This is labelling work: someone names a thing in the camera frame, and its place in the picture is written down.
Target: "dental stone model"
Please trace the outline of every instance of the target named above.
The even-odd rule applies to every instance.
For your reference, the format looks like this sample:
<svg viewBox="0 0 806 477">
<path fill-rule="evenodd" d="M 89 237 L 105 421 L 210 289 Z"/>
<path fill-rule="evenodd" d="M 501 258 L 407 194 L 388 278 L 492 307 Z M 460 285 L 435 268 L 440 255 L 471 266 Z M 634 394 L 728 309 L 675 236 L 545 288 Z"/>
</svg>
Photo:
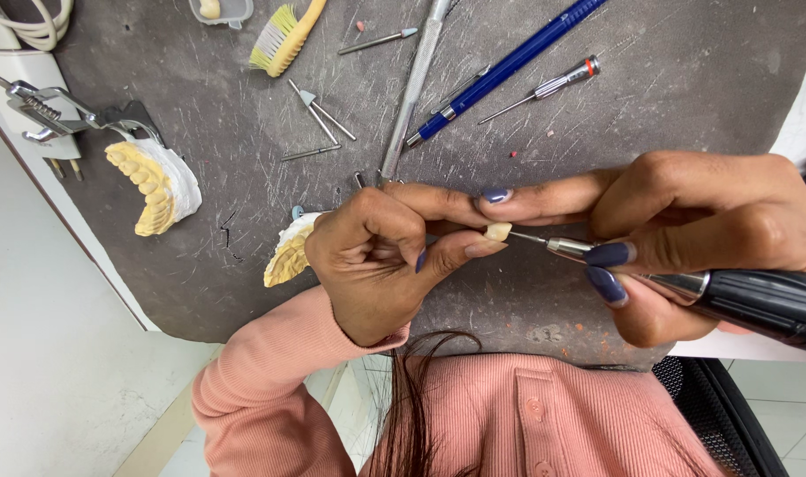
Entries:
<svg viewBox="0 0 806 477">
<path fill-rule="evenodd" d="M 199 14 L 207 19 L 220 18 L 220 1 L 219 0 L 200 0 Z"/>
<path fill-rule="evenodd" d="M 279 233 L 276 254 L 265 268 L 265 287 L 284 284 L 305 270 L 309 260 L 305 258 L 305 239 L 314 231 L 314 219 L 320 212 L 303 216 Z"/>
<path fill-rule="evenodd" d="M 108 146 L 105 152 L 108 160 L 147 196 L 135 233 L 143 237 L 164 233 L 203 203 L 197 178 L 172 149 L 163 148 L 154 139 L 126 139 Z"/>
</svg>

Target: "button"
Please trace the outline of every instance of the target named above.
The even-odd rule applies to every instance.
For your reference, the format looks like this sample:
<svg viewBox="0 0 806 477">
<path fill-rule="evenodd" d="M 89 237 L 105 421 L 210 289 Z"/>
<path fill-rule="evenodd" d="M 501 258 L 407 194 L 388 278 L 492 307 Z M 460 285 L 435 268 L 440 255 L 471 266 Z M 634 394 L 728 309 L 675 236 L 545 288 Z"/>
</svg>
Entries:
<svg viewBox="0 0 806 477">
<path fill-rule="evenodd" d="M 550 467 L 550 464 L 541 461 L 535 464 L 535 477 L 556 477 L 556 472 Z"/>
<path fill-rule="evenodd" d="M 540 423 L 541 417 L 545 415 L 545 405 L 538 399 L 530 399 L 526 402 L 526 411 Z"/>
</svg>

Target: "scratched surface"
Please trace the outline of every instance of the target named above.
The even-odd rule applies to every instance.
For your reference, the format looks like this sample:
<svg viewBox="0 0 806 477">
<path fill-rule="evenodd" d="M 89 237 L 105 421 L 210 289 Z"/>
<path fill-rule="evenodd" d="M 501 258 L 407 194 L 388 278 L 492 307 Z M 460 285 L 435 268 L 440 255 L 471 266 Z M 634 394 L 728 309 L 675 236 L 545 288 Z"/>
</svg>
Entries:
<svg viewBox="0 0 806 477">
<path fill-rule="evenodd" d="M 461 0 L 413 122 L 569 3 Z M 300 14 L 308 0 L 295 4 Z M 149 238 L 132 232 L 143 197 L 102 154 L 121 139 L 115 133 L 81 134 L 87 180 L 64 182 L 143 310 L 188 340 L 223 342 L 316 284 L 307 272 L 263 288 L 276 232 L 293 205 L 337 206 L 355 190 L 354 170 L 380 166 L 418 37 L 345 57 L 336 51 L 418 26 L 429 1 L 330 0 L 302 53 L 271 79 L 246 62 L 277 6 L 256 1 L 254 16 L 236 31 L 199 24 L 183 0 L 82 2 L 56 51 L 71 90 L 92 106 L 142 100 L 199 179 L 199 212 Z M 22 8 L 31 10 L 27 2 Z M 359 34 L 360 19 L 367 31 Z M 591 53 L 601 75 L 476 125 Z M 656 148 L 766 152 L 805 70 L 806 0 L 611 0 L 430 142 L 404 153 L 399 177 L 475 193 L 626 164 Z M 338 132 L 344 148 L 281 164 L 283 155 L 329 145 L 286 78 L 317 94 L 358 142 Z M 584 235 L 581 227 L 538 232 Z M 625 345 L 581 266 L 535 244 L 510 244 L 437 287 L 413 334 L 465 329 L 489 352 L 642 368 L 670 348 Z M 471 351 L 463 344 L 448 350 Z"/>
</svg>

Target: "yellow brush handle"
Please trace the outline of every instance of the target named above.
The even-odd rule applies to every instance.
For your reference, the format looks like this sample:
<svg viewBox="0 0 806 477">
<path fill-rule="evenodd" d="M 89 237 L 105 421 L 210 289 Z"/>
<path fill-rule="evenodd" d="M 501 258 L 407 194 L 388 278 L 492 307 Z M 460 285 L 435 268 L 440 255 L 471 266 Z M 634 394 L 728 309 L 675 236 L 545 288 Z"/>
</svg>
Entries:
<svg viewBox="0 0 806 477">
<path fill-rule="evenodd" d="M 285 37 L 281 47 L 276 50 L 273 60 L 270 61 L 270 66 L 267 68 L 267 74 L 276 78 L 285 71 L 291 64 L 291 61 L 297 57 L 297 53 L 302 49 L 305 39 L 309 36 L 311 29 L 314 27 L 314 22 L 321 16 L 323 7 L 326 5 L 326 0 L 311 0 L 309 9 L 306 10 L 305 15 L 297 22 L 297 25 Z"/>
</svg>

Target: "black chair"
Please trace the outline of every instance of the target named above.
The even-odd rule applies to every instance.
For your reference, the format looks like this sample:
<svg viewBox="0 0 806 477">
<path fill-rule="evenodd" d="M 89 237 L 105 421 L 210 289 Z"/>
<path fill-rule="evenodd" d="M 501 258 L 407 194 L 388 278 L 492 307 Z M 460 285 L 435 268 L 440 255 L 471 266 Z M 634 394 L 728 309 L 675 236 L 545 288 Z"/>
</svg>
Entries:
<svg viewBox="0 0 806 477">
<path fill-rule="evenodd" d="M 716 462 L 741 477 L 789 477 L 720 361 L 667 356 L 653 374 Z"/>
</svg>

